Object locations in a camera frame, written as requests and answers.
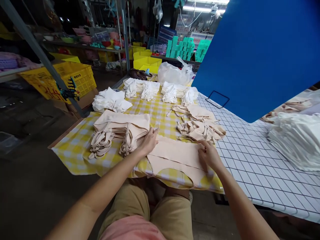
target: hand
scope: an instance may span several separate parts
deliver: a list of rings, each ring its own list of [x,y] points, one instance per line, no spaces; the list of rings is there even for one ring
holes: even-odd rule
[[[200,164],[205,172],[208,171],[207,165],[215,172],[224,167],[216,148],[209,141],[198,141],[203,147],[199,151]]]
[[[158,141],[156,140],[158,132],[159,128],[157,128],[156,130],[150,128],[148,134],[144,137],[143,142],[136,149],[137,151],[141,152],[143,157],[147,156],[150,152],[152,152],[154,147],[158,144]]]

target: stacked green crate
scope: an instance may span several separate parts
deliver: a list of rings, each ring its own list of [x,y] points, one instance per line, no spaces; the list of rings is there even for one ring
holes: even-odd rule
[[[190,61],[190,58],[194,51],[193,38],[185,37],[183,41],[177,45],[178,36],[174,36],[172,41],[168,41],[166,57],[176,58],[180,56],[183,60]]]
[[[210,46],[211,40],[207,40],[207,39],[202,39],[199,42],[197,51],[195,52],[195,60],[196,62],[202,62],[204,56],[207,53],[207,50]]]

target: khaki shorts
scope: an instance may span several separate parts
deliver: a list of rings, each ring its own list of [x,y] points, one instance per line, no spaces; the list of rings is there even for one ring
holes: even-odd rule
[[[164,197],[150,216],[148,197],[145,191],[126,181],[119,189],[113,205],[102,223],[98,239],[104,230],[113,222],[134,215],[158,227],[167,240],[193,239],[191,205],[182,196]]]

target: white grid mat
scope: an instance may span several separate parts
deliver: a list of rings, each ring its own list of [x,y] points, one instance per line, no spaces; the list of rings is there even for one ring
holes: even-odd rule
[[[221,160],[248,198],[254,204],[320,223],[320,172],[304,172],[291,165],[267,140],[265,122],[247,123],[205,99],[199,94],[199,105],[212,111],[227,130],[227,136],[216,143]]]

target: pink shirt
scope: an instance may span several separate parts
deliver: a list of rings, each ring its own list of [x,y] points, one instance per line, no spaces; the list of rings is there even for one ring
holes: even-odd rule
[[[100,240],[166,240],[156,225],[142,216],[121,218],[112,223]]]

